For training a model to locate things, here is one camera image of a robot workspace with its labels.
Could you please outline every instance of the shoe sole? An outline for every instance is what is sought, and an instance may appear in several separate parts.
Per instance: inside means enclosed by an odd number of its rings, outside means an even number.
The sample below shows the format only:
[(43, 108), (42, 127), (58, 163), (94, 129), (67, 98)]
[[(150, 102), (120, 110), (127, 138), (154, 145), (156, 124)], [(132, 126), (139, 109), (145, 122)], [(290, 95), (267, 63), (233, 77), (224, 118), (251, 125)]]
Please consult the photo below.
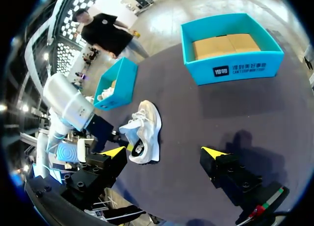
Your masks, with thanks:
[(158, 152), (158, 161), (160, 160), (160, 153), (159, 153), (159, 143), (158, 143), (158, 134), (160, 132), (162, 123), (161, 123), (161, 117), (160, 114), (158, 112), (158, 109), (156, 108), (156, 106), (152, 103), (153, 108), (154, 108), (154, 112), (156, 114), (156, 120), (157, 120), (157, 124), (156, 124), (156, 129), (155, 129), (155, 133), (154, 133), (154, 143), (153, 143), (153, 153)]

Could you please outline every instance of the yellow marker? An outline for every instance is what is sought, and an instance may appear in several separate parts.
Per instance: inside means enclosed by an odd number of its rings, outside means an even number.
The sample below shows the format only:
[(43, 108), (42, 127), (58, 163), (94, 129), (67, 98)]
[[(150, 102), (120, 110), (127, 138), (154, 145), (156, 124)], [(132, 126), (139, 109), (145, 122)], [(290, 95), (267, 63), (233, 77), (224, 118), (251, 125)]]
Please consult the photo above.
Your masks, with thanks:
[(118, 154), (122, 149), (125, 149), (126, 147), (119, 147), (119, 148), (116, 148), (116, 149), (112, 149), (112, 150), (109, 150), (109, 151), (104, 151), (102, 152), (101, 154), (106, 154), (108, 156), (111, 156), (111, 158), (113, 158), (116, 154)]
[(216, 157), (220, 156), (220, 155), (228, 155), (228, 153), (224, 153), (224, 152), (220, 152), (220, 151), (216, 151), (214, 149), (210, 149), (210, 148), (206, 148), (206, 147), (202, 147), (202, 149), (204, 149), (206, 152), (208, 152), (209, 155), (211, 155), (215, 160)]

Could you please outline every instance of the person's arm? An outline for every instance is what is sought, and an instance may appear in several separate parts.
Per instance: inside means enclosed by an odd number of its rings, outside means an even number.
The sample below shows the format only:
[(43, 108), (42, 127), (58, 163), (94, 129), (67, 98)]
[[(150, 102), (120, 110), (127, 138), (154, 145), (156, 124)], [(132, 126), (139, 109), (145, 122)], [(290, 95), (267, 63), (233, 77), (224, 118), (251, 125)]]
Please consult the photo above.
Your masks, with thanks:
[(111, 58), (113, 58), (113, 59), (116, 59), (116, 58), (117, 58), (117, 56), (116, 56), (114, 53), (109, 52), (109, 51), (103, 49), (103, 48), (102, 48), (100, 45), (98, 45), (98, 44), (94, 44), (93, 47), (94, 47), (95, 49), (99, 50), (99, 51), (108, 53), (109, 56), (110, 56)]
[(128, 27), (127, 25), (125, 25), (124, 23), (122, 23), (122, 22), (120, 22), (120, 21), (118, 21), (118, 20), (116, 20), (116, 21), (114, 22), (114, 24), (117, 25), (117, 26), (120, 26), (120, 27), (129, 29), (129, 27)]

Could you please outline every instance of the gray pants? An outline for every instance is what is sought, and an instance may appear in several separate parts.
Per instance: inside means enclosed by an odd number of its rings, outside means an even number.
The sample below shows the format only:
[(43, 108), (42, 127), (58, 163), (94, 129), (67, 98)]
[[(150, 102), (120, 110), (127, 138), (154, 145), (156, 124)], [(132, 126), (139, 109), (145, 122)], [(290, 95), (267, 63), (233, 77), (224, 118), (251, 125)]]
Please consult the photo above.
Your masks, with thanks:
[(141, 45), (141, 43), (135, 37), (133, 37), (128, 46), (121, 52), (121, 54), (119, 54), (117, 60), (119, 60), (122, 57), (125, 57), (131, 60), (132, 62), (137, 63), (137, 58), (134, 52), (138, 53), (143, 58), (149, 57), (148, 53)]

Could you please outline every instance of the white sneaker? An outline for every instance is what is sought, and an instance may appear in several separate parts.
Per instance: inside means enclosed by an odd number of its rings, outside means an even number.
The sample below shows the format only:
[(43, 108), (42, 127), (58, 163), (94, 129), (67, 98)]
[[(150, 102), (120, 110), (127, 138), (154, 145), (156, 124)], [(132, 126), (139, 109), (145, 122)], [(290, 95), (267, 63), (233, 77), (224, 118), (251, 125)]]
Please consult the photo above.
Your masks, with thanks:
[(140, 103), (138, 112), (132, 114), (132, 120), (119, 128), (133, 145), (129, 159), (137, 164), (159, 161), (158, 133), (161, 118), (157, 108), (149, 101)]

